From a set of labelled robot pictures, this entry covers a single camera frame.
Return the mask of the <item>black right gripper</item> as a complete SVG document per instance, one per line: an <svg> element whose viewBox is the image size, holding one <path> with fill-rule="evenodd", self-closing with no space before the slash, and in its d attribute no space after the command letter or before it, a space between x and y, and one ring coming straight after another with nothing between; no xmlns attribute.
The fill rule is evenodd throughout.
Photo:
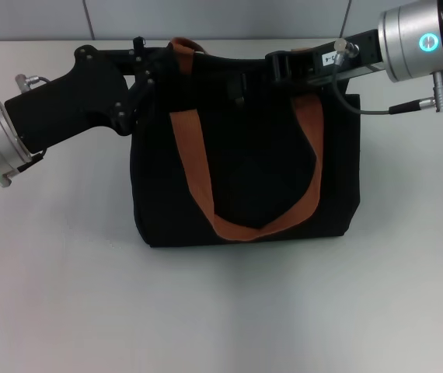
<svg viewBox="0 0 443 373"><path fill-rule="evenodd" d="M352 58L345 58L337 68L339 80L356 78L383 69L377 30L347 37L346 41L358 48L358 54ZM228 80L228 98L234 102L244 102L247 85L326 85L332 81L336 56L333 42L303 51L270 53L266 56L269 71L254 69Z"/></svg>

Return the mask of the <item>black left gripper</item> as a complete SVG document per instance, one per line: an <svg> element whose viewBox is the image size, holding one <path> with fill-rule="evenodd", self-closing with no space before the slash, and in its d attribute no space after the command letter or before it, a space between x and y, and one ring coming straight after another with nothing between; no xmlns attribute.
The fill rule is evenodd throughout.
<svg viewBox="0 0 443 373"><path fill-rule="evenodd" d="M127 75L136 75L129 89ZM5 108L31 153L94 127L128 136L130 119L155 89L153 77L167 76L166 48L99 51L85 45L75 51L69 73L7 100Z"/></svg>

